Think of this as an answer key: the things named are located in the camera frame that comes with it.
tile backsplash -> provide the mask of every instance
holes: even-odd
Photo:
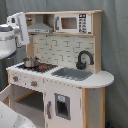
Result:
[[[33,39],[34,55],[44,63],[76,67],[78,55],[87,50],[94,55],[94,38],[85,36],[36,35]],[[82,55],[86,61],[86,70],[94,71],[87,55]]]

countertop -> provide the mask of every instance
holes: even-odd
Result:
[[[97,74],[92,74],[91,76],[89,76],[88,78],[86,78],[83,81],[75,81],[75,80],[70,80],[70,79],[56,77],[56,76],[51,75],[51,73],[53,73],[54,71],[56,71],[60,68],[63,68],[62,66],[58,66],[58,67],[56,67],[52,70],[49,70],[45,73],[37,73],[37,72],[33,72],[33,71],[16,68],[17,66],[19,66],[21,64],[23,64],[23,63],[11,66],[11,67],[7,68],[7,70],[13,70],[13,71],[21,72],[21,73],[36,75],[36,76],[42,77],[43,79],[53,80],[53,81],[69,84],[69,85],[75,86],[75,87],[81,87],[81,88],[101,88],[101,87],[109,86],[114,82],[114,76],[107,71],[100,71]]]

faucet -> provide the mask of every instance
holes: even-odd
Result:
[[[80,69],[80,70],[86,68],[86,62],[85,62],[85,63],[82,63],[82,62],[81,62],[81,56],[82,56],[83,54],[87,54],[87,55],[89,56],[89,58],[90,58],[90,64],[91,64],[91,65],[94,64],[93,56],[92,56],[88,51],[81,51],[81,52],[79,53],[79,55],[78,55],[78,62],[76,63],[77,69]]]

stovetop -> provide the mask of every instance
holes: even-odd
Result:
[[[57,65],[52,65],[52,64],[46,64],[46,63],[38,63],[38,66],[36,67],[25,67],[24,64],[17,66],[16,68],[20,68],[20,69],[24,69],[24,70],[28,70],[28,71],[33,71],[33,72],[40,72],[40,73],[44,73],[46,71],[49,71],[50,69],[53,69],[55,67],[58,67]]]

white robotic arm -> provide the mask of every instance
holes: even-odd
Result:
[[[23,12],[7,18],[7,24],[0,25],[0,59],[11,58],[16,54],[16,40],[20,45],[30,43],[26,18]]]
[[[36,128],[28,118],[16,113],[0,101],[0,128]]]
[[[0,59],[16,54],[16,40],[20,45],[29,44],[26,18],[23,12],[7,18],[7,24],[0,25]],[[28,118],[16,113],[0,101],[0,128],[36,128]]]

